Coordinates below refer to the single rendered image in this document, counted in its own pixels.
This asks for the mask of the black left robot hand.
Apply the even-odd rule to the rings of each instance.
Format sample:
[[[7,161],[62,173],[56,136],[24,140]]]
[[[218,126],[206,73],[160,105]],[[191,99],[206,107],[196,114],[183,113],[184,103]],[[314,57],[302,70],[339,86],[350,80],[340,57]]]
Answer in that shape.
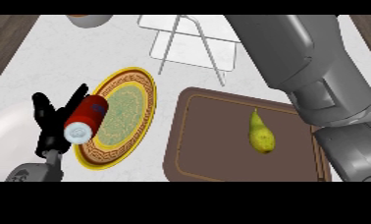
[[[82,99],[88,96],[88,86],[82,84],[74,92],[66,104],[59,109],[53,108],[47,96],[37,92],[32,95],[34,118],[41,128],[40,140],[35,154],[46,158],[50,150],[65,153],[69,150],[71,142],[63,137],[63,124],[75,111]]]

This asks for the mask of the brown tray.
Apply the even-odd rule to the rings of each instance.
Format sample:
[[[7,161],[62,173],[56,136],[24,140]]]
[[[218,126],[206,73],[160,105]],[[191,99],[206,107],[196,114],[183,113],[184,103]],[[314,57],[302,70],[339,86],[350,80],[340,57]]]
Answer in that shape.
[[[262,154],[249,143],[256,113],[275,137]],[[188,87],[180,95],[163,156],[171,181],[328,182],[325,153],[293,106]]]

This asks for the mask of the red can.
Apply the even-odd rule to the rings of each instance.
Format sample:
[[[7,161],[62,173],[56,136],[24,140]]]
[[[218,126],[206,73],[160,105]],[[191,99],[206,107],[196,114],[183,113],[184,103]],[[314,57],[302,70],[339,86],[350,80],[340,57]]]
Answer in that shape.
[[[71,143],[84,144],[94,138],[107,109],[109,103],[103,96],[90,95],[82,99],[63,124],[63,137]]]

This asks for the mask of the yellow patterned plate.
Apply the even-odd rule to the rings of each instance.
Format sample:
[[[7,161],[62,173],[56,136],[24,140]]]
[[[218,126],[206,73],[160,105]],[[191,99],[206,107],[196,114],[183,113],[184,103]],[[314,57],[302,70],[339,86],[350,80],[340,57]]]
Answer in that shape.
[[[115,166],[133,153],[150,127],[156,108],[156,85],[146,69],[127,67],[97,85],[107,113],[94,138],[74,146],[80,164],[91,170]]]

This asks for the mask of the grey round pot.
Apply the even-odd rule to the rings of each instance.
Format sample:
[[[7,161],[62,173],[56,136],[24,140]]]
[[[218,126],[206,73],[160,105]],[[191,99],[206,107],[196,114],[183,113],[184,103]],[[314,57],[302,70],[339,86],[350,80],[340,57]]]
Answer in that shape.
[[[68,15],[66,17],[80,28],[96,28],[112,19],[112,15]]]

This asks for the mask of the yellow-green pear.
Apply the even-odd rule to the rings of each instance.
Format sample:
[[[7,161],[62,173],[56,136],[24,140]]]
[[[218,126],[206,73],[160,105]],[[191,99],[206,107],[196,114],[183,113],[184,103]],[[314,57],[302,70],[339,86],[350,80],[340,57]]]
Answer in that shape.
[[[275,137],[265,126],[258,115],[258,109],[253,109],[249,117],[249,143],[259,153],[269,153],[275,148]]]

